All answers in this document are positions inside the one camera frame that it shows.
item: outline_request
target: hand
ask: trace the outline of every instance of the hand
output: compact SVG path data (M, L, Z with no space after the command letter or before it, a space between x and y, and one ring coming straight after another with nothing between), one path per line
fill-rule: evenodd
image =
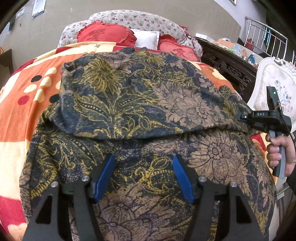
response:
M278 136L276 138L270 138L270 135L266 135L266 141L270 141L271 144L267 146L267 160L270 168L276 167L281 159L279 153L279 146L282 145L286 148L286 169L285 176L289 177L294 170L296 163L296 153L294 148L293 140L290 136Z

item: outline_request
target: dark floral fabric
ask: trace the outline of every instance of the dark floral fabric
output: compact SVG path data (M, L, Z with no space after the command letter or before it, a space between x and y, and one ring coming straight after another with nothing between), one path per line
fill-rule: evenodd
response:
M52 181L75 181L114 153L111 182L94 205L104 239L183 240L194 208L172 169L178 153L215 183L237 182L266 236L275 185L253 130L234 119L238 111L250 109L173 54L125 48L65 63L59 101L43 112L20 177L25 216ZM209 240L218 209L217 202ZM72 208L70 220L79 240Z

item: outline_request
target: calendar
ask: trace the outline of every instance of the calendar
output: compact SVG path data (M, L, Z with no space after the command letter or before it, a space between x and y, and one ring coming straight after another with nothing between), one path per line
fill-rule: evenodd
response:
M35 0L33 12L32 12L32 18L36 18L40 14L44 13L45 2L46 0Z

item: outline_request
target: red ruffled pillow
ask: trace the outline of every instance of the red ruffled pillow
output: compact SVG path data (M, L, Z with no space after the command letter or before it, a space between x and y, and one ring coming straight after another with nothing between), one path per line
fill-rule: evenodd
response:
M78 32L77 42L106 41L134 46L137 38L129 28L117 23L92 22Z
M165 53L172 52L178 57L200 62L200 58L192 48L179 44L177 40L169 34L164 34L159 37L157 50Z

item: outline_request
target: wall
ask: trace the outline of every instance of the wall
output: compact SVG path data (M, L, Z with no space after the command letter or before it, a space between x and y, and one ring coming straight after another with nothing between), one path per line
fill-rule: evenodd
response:
M241 31L240 25L214 0L166 0L165 2L161 15L179 25L187 26L192 36L199 33L208 35L214 40L226 37L232 42L237 42Z
M229 0L214 0L222 6L241 26L239 33L240 39L245 42L249 21L245 20L248 16L254 20L265 23L266 9L254 0L237 0L237 5L234 6Z

